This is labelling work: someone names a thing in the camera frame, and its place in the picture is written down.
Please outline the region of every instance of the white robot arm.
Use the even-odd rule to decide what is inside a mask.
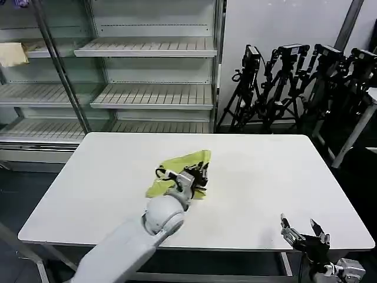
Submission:
[[[118,283],[129,279],[155,253],[157,247],[184,221],[194,191],[207,183],[207,167],[199,163],[180,174],[158,168],[175,186],[149,201],[145,214],[130,219],[101,241],[81,260],[71,283]]]

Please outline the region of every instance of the beige cloth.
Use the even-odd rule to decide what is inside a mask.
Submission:
[[[25,63],[29,60],[20,42],[0,43],[0,65],[13,67]]]

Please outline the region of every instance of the display shelf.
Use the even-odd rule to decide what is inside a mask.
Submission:
[[[117,121],[112,132],[117,133],[197,133],[210,132],[208,122]]]
[[[212,37],[96,38],[77,57],[214,57]]]
[[[106,121],[90,121],[101,130]],[[85,134],[77,119],[19,119],[0,130],[0,142],[79,143]]]
[[[89,104],[100,91],[98,84],[74,84],[81,105]],[[0,107],[59,107],[72,105],[62,84],[5,84],[0,85]]]
[[[209,84],[109,84],[92,108],[211,110]]]
[[[50,58],[44,40],[21,40],[28,58]],[[60,57],[73,57],[74,50],[83,46],[83,39],[58,38],[55,40]]]

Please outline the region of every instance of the refrigerator display case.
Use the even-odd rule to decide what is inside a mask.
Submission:
[[[44,15],[83,108],[101,91],[103,78],[91,58],[75,58],[74,51],[89,40],[85,10],[77,1],[47,0]],[[0,42],[21,42],[28,64],[1,67],[1,148],[65,148],[85,136],[65,87],[42,38],[34,9],[13,1],[0,5]],[[106,117],[88,112],[94,130]]]
[[[213,132],[222,0],[30,3],[0,5],[0,42],[29,59],[1,67],[0,150],[74,149],[91,131]]]
[[[86,1],[94,38],[74,54],[102,62],[90,107],[108,113],[107,131],[213,131],[220,2]]]

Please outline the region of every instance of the yellow cloth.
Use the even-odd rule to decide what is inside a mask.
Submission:
[[[0,43],[0,65],[13,67],[29,63],[24,48],[20,42]]]
[[[196,165],[200,162],[203,164],[207,164],[211,159],[211,151],[210,150],[201,150],[199,152],[195,152],[192,154],[188,154],[182,157],[177,157],[173,159],[166,160],[161,163],[160,167],[165,169],[172,170],[176,173],[180,173],[186,166]],[[163,181],[159,178],[156,178],[147,191],[147,198],[154,198],[156,196],[161,196],[166,193],[167,189],[174,185],[174,181]],[[194,198],[195,199],[202,199],[205,197],[205,193],[202,191],[195,191]]]

